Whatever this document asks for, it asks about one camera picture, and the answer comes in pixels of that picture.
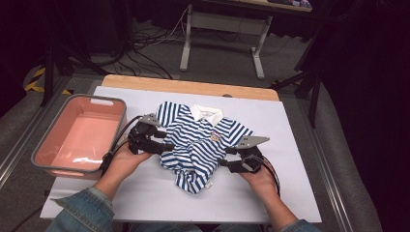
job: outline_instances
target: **pink plastic tray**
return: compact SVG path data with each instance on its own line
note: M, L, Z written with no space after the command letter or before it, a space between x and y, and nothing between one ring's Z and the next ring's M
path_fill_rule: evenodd
M103 156L126 121L122 100L71 96L45 133L32 162L53 176L97 180Z

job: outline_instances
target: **striped shirt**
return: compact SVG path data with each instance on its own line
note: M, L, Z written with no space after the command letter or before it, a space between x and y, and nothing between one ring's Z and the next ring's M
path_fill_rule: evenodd
M166 101L157 110L166 128L164 143L173 143L171 152L161 155L161 165L176 174L176 185L190 193L205 187L218 168L224 149L235 146L253 131L223 116L221 110L200 105L188 107Z

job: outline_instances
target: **white board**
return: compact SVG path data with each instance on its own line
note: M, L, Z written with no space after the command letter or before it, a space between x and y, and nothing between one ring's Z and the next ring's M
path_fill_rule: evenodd
M239 121L270 141L258 145L278 173L281 198L298 217L321 222L305 167L280 101L257 101L98 87L95 95L119 98L127 104L127 118L155 113L165 102L219 108L225 117ZM239 174L219 167L214 185L197 195L175 186L175 176L159 164L158 155L143 162L121 186L113 200L114 219L126 221L269 222L262 203ZM94 181L56 178L41 218L55 218L61 211L49 198L70 196Z

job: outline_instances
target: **table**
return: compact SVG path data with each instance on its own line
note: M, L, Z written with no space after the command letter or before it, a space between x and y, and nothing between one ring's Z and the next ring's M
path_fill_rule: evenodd
M267 0L240 0L240 1L227 1L238 4L251 4L255 6L261 6L272 9L284 9L296 12L310 12L311 8L295 7L285 4L270 3ZM188 69L188 61L190 59L190 29L191 27L221 30L235 33L245 33L249 35L259 36L258 45L251 48L251 55L253 64L256 70L256 76L258 79L264 79L265 74L263 72L262 64L260 62L259 53L265 42L266 36L271 26L272 16L267 15L265 19L250 19L236 16L227 16L221 14L208 14L197 12L193 9L193 4L188 6L187 15L187 28L185 34L184 49L181 58L180 70L185 72Z
M129 119L142 111L152 112L163 100L223 106L220 108L226 116L230 115L235 120L244 122L244 125L249 124L257 128L255 135L264 134L271 137L275 146L263 143L258 147L272 163L275 163L281 181L283 201L298 217L311 222L321 221L283 105L278 101L275 91L108 75L95 94L123 99L128 107ZM225 94L233 98L221 97ZM246 107L238 107L244 102L247 103ZM249 117L257 113L271 115L275 120L272 125L265 125L270 118L258 117L258 120L253 120ZM269 223L262 203L238 174L231 174L227 168L220 167L212 180L214 185L211 188L193 195L174 185L175 176L159 166L158 158L148 159L120 186L113 200L114 219L146 222ZM56 178L41 217L54 218L61 211L61 208L49 200L50 198L71 195L94 183L95 181Z

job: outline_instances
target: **shirt collar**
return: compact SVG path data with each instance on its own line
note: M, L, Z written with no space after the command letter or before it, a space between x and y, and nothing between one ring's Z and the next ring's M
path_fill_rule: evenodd
M190 107L190 113L193 116L193 120L198 121L205 119L213 127L217 125L223 118L222 110L217 108L204 107L199 104L194 104Z

